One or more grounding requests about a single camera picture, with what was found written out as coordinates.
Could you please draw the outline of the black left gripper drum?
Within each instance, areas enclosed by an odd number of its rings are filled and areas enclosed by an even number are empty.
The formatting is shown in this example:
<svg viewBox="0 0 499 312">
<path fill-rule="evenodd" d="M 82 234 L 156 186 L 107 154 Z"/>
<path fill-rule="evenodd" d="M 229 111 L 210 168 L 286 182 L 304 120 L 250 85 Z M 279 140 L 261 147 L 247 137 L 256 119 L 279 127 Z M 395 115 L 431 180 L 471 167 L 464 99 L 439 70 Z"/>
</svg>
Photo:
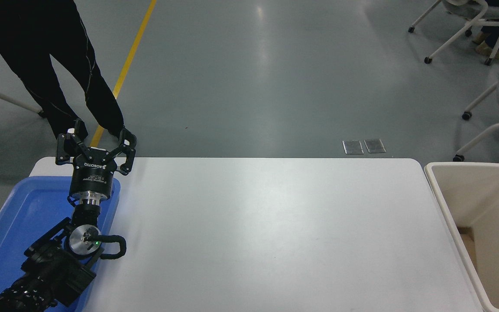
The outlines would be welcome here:
<svg viewBox="0 0 499 312">
<path fill-rule="evenodd" d="M 99 148 L 88 148 L 83 154 L 79 148 L 75 152 L 73 174 L 69 197 L 81 199 L 87 193 L 98 193 L 101 200 L 111 197 L 113 173 L 117 164 L 113 159 L 107 159 L 108 152 Z"/>
</svg>

